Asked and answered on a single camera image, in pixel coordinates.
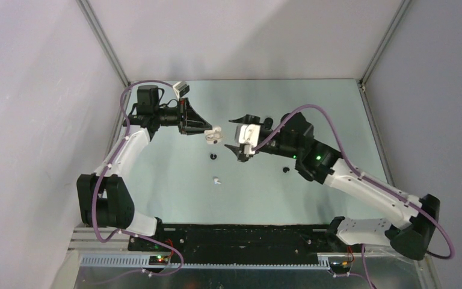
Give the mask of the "white earbud charging case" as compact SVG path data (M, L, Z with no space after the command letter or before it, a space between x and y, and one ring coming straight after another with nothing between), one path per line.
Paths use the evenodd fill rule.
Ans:
M216 145L223 139L223 133L220 126L214 126L212 129L205 130L204 136L207 144Z

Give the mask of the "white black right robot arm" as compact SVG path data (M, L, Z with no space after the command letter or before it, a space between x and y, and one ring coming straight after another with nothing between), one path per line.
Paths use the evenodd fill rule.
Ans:
M335 217L325 236L329 249L340 252L356 244L388 246L416 261L428 254L439 218L438 198L408 194L358 167L350 168L341 151L314 138L313 125L301 113L282 119L286 123L278 131L273 130L271 118L261 121L247 114L234 119L237 145L227 148L243 163L258 152L291 158L305 180L340 190L383 214L381 219Z

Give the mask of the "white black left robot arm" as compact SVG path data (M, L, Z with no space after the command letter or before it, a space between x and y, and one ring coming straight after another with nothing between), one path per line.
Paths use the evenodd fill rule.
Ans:
M95 228L112 227L143 235L150 250L165 246L166 234L157 229L160 220L138 212L134 193L126 180L140 153L162 127L177 127L182 135L212 135L219 133L191 106L186 94L189 85L179 81L169 87L176 96L176 106L161 103L166 82L149 80L130 85L122 97L135 95L137 102L130 112L120 107L124 133L120 136L103 163L91 174L81 174L76 182L82 222Z

